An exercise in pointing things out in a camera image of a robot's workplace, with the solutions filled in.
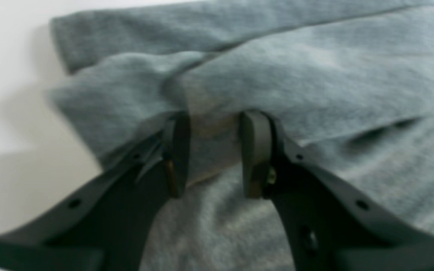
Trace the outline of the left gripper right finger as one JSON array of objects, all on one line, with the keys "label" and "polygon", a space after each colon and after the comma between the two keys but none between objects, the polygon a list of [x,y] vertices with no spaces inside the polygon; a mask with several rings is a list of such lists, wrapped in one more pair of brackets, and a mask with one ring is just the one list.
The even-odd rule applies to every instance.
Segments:
[{"label": "left gripper right finger", "polygon": [[268,199],[297,271],[434,271],[434,236],[320,167],[273,116],[239,116],[243,187]]}]

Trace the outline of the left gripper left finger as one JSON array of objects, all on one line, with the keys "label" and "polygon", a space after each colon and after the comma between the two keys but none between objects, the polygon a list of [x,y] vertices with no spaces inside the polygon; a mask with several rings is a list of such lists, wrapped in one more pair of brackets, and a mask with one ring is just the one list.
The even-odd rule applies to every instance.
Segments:
[{"label": "left gripper left finger", "polygon": [[184,194],[187,113],[131,144],[123,158],[40,217],[0,235],[7,271],[138,271],[155,216]]}]

